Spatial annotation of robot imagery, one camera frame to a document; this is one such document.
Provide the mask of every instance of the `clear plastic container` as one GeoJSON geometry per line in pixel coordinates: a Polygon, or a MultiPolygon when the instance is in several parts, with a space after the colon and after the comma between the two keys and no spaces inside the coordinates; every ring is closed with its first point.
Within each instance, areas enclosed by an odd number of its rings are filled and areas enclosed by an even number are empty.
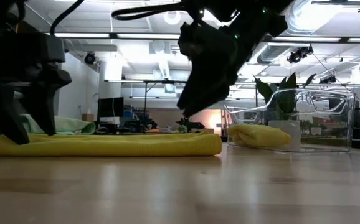
{"type": "MultiPolygon", "coordinates": [[[[257,108],[224,106],[227,127],[261,124],[288,133],[291,144],[265,148],[288,152],[348,152],[351,148],[354,93],[286,89],[257,108]]],[[[237,145],[231,136],[228,143],[237,145]]]]}

